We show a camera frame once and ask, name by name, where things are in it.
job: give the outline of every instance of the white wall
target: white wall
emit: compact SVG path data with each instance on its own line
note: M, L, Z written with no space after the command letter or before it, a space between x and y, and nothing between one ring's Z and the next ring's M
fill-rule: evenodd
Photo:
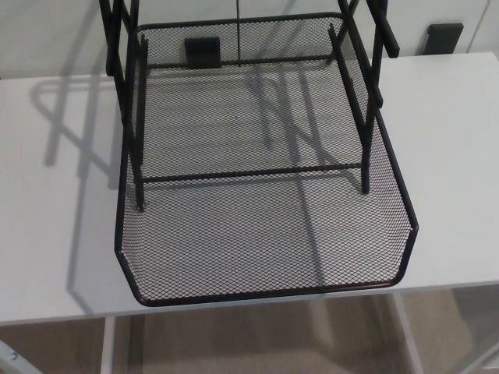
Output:
M388 19L402 48L414 55L431 23L463 22L464 52L487 0L391 0ZM270 16L338 10L336 0L241 0L241 15ZM142 0L140 22L232 18L235 0ZM356 21L370 51L373 20L361 0ZM484 31L483 48L499 34ZM103 72L104 31L97 0L0 0L0 76Z
M489 3L469 51L493 51L499 58L499 0L489 0Z

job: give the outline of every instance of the black mesh tray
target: black mesh tray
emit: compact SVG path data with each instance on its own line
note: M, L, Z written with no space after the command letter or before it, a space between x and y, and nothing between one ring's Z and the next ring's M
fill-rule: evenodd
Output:
M189 69L200 37L221 68ZM402 279L417 222L341 14L146 25L133 48L115 250L139 302Z

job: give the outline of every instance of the black metal frame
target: black metal frame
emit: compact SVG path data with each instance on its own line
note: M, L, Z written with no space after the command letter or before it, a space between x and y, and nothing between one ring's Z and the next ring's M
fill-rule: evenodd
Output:
M188 22L188 23L169 23L169 24L148 24L143 26L138 26L138 13L139 13L139 0L131 0L130 11L126 8L124 0L114 0L113 7L111 10L110 0L99 0L101 6L101 15L104 23L104 31L106 36L106 41L108 43L108 56L106 61L106 73L108 76L114 77L116 91L119 99L119 106L122 114L122 123L124 125L123 132L123 148L122 148L122 166L120 175L120 189L119 189L119 203L117 211L117 224L116 224L116 240L115 240L115 252L119 259L119 262L123 268L126 275L127 281L132 288L133 294L136 299L144 305L147 306L166 306L166 305L184 305L193 303L205 303L205 302L224 302L224 301L235 301L244 300L251 298L276 298L283 296L293 296L293 295L306 295L315 293L327 293L334 291L351 291L366 288L381 288L389 287L397 284L405 274L409 257L411 255L412 246L416 239L417 231L419 230L419 225L417 223L416 215L412 209L412 204L409 199L409 195L405 188L405 184L402 179L402 175L398 168L397 161L395 159L395 154L391 148L390 140L388 138L386 128L384 127L384 122L380 114L380 108L383 106L383 97L381 96L378 83L380 78L380 67L381 59L383 54L383 49L387 50L389 57L396 58L400 48L395 40L395 36L391 31L391 28L387 22L386 13L388 7L388 0L366 0L369 6L370 12L373 16L374 22L376 23L376 31L373 45L373 63L367 57L366 50L363 46L363 42L360 38L359 31L357 30L356 23L353 19L353 15L356 11L359 0L351 0L350 3L347 0L338 0L340 9L342 13L317 13L310 15L296 15L296 16L278 16L278 17L264 17L257 19L240 19L239 18L239 1L237 1L237 19L223 19L216 21L201 21L201 22ZM240 51L240 25L242 23L254 23L254 22L265 22L265 21L283 21L291 19L311 19L311 18L322 18L322 17L338 17L343 19L344 23L342 28L339 30L338 34L335 33L334 27L329 29L329 38L331 39L332 52L330 55L310 55L310 56L299 56L299 57L287 57L287 58L257 58L257 59L241 59ZM129 34L128 37L128 49L126 55L126 70L125 75L122 71L122 62L119 57L118 49L120 42L120 32L121 24L125 25L126 31ZM253 170L253 171L233 171L233 172L218 172L218 173L207 173L207 174L195 174L195 175L173 175L164 177L149 177L144 178L141 173L141 165L143 163L143 138L144 138L144 122L145 122L145 104L146 104L146 82L147 74L150 69L163 69L163 68L186 68L188 67L185 63L177 64L148 64L148 40L143 35L141 37L140 43L137 40L138 32L141 30L146 30L150 28L167 28L167 27L180 27L180 26L208 26L214 24L237 24L238 32L238 58L237 60L222 61L223 65L254 65L254 64L264 64L269 62L299 62L299 61L313 61L313 60L324 60L327 64L336 60L338 63L338 68L342 76L342 81L345 85L345 92L347 94L349 105L352 109L353 118L356 124L357 132L359 134L360 142L363 148L362 160L360 163L355 164L329 164L314 167L300 167L300 168L278 168L278 169L266 169L266 170ZM346 34L350 35L352 41L352 46L356 53L356 57L359 61L359 67L363 76L364 83L368 91L368 105L366 111L366 117L363 117L363 113L360 109L359 102L357 101L356 92L353 87L352 80L349 75L349 71L346 66L345 59L342 55L342 42L345 39ZM136 128L135 133L133 131L132 123L130 123L130 113L133 100L133 89L134 89L134 69L135 64L139 64L139 82L138 82L138 107L136 116ZM155 183L155 182L173 182L173 181L189 181L198 179L209 179L209 178L228 178L228 177L242 177L250 175L276 175L285 173L299 173L306 171L330 171L330 170L342 170L342 169L361 169L361 186L362 192L364 194L370 191L370 177L369 177L369 167L370 167L370 151L371 143L373 138L373 125L374 121L377 120L384 145L388 152L388 157L391 166L394 171L395 179L397 181L399 190L402 195L402 200L405 205L405 210L408 214L409 221L412 230L406 242L404 255L402 257L402 263L399 271L393 281L388 283L365 283L365 284L350 284L348 287L343 286L331 286L331 287L320 287L320 288L303 288L299 290L282 290L282 291L262 291L262 292L252 292L238 295L215 295L207 297L194 297L194 298L178 298L160 301L151 301L142 299L139 292L137 284L133 278L130 271L128 263L125 257L121 253L122 247L122 225L124 216L124 190L126 187L126 169L128 164L128 156L131 161L133 170L133 180L136 185L136 204L139 211L144 209L144 192L143 185L145 183Z

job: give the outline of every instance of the floor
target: floor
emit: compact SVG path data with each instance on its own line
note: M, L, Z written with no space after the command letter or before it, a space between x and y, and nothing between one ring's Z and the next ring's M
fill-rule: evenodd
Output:
M450 372L477 344L462 295L402 300L424 373ZM487 322L496 315L478 313ZM45 373L99 373L103 331L103 319L2 326L0 340ZM412 372L393 298L384 295L120 317L113 360L114 374Z

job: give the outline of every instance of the white tabletop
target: white tabletop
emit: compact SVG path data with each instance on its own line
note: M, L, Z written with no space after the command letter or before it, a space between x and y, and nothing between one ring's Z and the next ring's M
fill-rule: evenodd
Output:
M383 63L382 113L419 235L397 286L326 296L499 282L499 62ZM113 82L0 81L0 129L0 323L166 310L136 302L113 252L122 132Z

